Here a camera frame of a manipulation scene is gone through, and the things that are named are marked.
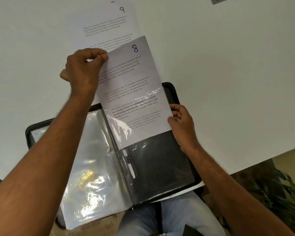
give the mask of jeans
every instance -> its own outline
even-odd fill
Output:
[[[163,235],[182,236],[185,224],[204,236],[225,236],[208,206],[193,192],[161,202]],[[149,236],[157,232],[155,209],[145,205],[124,214],[117,236]]]

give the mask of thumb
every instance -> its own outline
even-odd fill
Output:
[[[108,60],[108,55],[104,54],[104,55],[99,55],[97,56],[93,61],[91,66],[93,68],[95,68],[98,72],[100,71],[101,67],[103,66],[103,64],[106,62],[106,60]]]
[[[174,130],[179,124],[173,117],[169,117],[167,122],[169,123],[172,130]]]

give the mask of white table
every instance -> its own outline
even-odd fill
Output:
[[[229,173],[295,148],[295,0],[131,0],[163,82]],[[0,0],[0,178],[27,126],[54,117],[69,85],[67,13],[96,0]]]

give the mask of paper sheet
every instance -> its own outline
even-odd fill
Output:
[[[67,16],[67,33],[74,51],[112,51],[141,36],[134,4],[126,0],[99,2],[89,10]],[[99,103],[95,96],[93,104]]]
[[[145,36],[108,56],[97,95],[119,149],[170,131],[172,113]]]

